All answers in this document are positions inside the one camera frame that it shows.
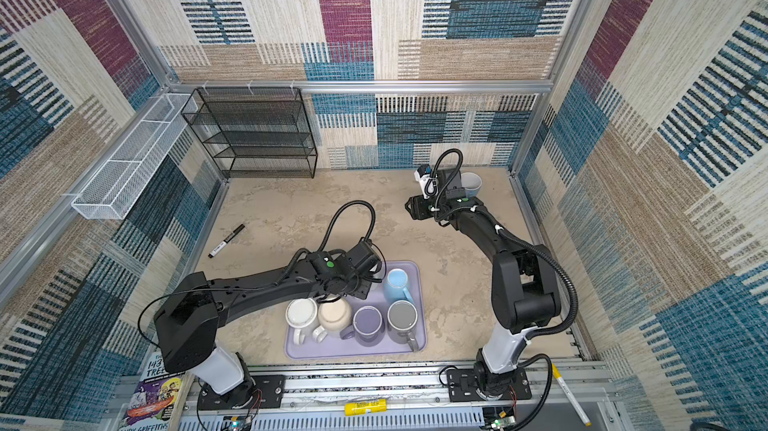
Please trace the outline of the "teal blue square mug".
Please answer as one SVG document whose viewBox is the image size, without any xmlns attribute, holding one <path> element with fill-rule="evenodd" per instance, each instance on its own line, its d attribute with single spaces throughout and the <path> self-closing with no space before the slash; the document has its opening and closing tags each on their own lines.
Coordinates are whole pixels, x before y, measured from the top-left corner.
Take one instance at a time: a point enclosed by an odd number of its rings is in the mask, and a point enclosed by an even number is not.
<svg viewBox="0 0 768 431">
<path fill-rule="evenodd" d="M 478 195 L 483 181 L 482 178 L 473 172 L 462 172 L 461 183 L 465 190 L 467 197 L 475 197 Z"/>
</svg>

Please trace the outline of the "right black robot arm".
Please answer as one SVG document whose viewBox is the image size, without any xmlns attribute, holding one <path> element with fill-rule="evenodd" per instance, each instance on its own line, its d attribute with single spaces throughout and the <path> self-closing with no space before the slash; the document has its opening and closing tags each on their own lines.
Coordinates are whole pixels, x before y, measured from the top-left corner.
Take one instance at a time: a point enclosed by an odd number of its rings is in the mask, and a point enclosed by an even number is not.
<svg viewBox="0 0 768 431">
<path fill-rule="evenodd" d="M 528 364 L 520 358 L 529 343 L 562 333 L 578 314 L 577 290 L 564 268 L 544 245 L 534 245 L 510 232 L 461 180 L 463 153 L 443 152 L 434 165 L 414 172 L 420 193 L 405 209 L 414 220 L 432 218 L 468 237 L 491 264 L 491 338 L 478 351 L 473 375 L 479 396 L 503 396 L 521 382 Z"/>
</svg>

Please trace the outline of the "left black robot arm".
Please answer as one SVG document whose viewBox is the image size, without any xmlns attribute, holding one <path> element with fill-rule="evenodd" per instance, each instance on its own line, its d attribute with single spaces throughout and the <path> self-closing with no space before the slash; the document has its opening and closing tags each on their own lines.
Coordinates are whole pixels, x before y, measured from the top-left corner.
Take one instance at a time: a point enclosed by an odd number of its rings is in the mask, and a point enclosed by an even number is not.
<svg viewBox="0 0 768 431">
<path fill-rule="evenodd" d="M 333 226 L 353 206 L 370 212 L 366 233 L 348 250 L 326 248 Z M 216 343 L 217 332 L 250 313 L 304 298 L 367 297 L 374 273 L 383 268 L 371 235 L 376 223 L 373 205 L 364 200 L 343 204 L 333 215 L 319 247 L 298 249 L 287 265 L 239 278 L 209 279 L 192 273 L 174 291 L 154 299 L 157 339 L 168 373 L 191 372 L 225 396 L 239 387 L 253 388 L 247 365 L 236 353 Z"/>
</svg>

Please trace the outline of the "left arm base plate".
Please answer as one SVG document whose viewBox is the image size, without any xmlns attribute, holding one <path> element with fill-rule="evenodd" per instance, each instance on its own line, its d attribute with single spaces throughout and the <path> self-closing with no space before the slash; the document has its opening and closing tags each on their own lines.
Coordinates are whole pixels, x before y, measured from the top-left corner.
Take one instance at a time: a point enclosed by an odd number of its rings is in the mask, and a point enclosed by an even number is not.
<svg viewBox="0 0 768 431">
<path fill-rule="evenodd" d="M 285 375 L 251 376 L 225 394 L 217 394 L 206 382 L 202 384 L 199 411 L 254 411 L 279 408 L 283 399 Z"/>
</svg>

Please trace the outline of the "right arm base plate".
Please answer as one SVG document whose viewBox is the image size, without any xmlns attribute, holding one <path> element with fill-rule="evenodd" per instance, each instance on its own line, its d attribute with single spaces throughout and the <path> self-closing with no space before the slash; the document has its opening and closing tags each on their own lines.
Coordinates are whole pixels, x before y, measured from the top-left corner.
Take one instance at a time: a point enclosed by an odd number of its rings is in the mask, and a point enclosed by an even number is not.
<svg viewBox="0 0 768 431">
<path fill-rule="evenodd" d="M 504 374 L 484 374 L 474 369 L 449 369 L 445 373 L 451 402 L 505 401 L 532 398 L 530 381 L 522 368 Z"/>
</svg>

